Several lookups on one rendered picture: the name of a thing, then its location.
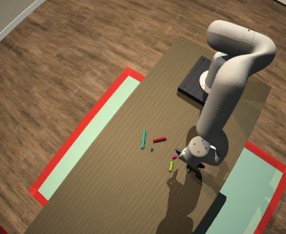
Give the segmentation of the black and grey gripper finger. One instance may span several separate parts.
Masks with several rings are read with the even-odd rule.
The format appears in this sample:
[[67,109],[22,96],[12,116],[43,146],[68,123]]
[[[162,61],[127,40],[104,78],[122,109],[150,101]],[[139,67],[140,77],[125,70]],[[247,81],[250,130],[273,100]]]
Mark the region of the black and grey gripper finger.
[[182,153],[183,150],[180,150],[180,149],[176,148],[175,151],[177,152],[177,154],[179,156]]
[[205,166],[200,162],[200,164],[197,166],[197,168],[205,168]]

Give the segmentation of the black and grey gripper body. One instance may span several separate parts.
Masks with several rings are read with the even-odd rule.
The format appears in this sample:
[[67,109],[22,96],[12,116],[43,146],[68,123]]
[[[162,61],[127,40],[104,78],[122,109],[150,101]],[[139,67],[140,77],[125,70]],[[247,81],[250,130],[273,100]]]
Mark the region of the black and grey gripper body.
[[185,160],[185,158],[184,158],[184,150],[183,150],[182,153],[179,155],[179,158],[180,158],[183,162],[187,163],[189,166],[191,166],[191,167],[193,167],[193,168],[196,168],[196,167],[200,164],[200,162],[199,162],[199,163],[196,163],[196,164],[192,164],[192,163],[187,162],[187,160]]

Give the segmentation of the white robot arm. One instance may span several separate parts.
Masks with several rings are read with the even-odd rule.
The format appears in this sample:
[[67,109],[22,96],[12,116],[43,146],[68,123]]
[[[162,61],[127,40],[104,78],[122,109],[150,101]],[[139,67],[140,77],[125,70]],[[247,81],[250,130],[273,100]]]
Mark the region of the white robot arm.
[[184,157],[192,164],[202,162],[218,166],[229,150],[228,138],[222,129],[249,76],[271,64],[276,46],[263,34],[222,20],[208,27],[206,41],[219,52],[213,56],[210,69],[199,79],[208,97],[197,122],[199,136],[190,141]]

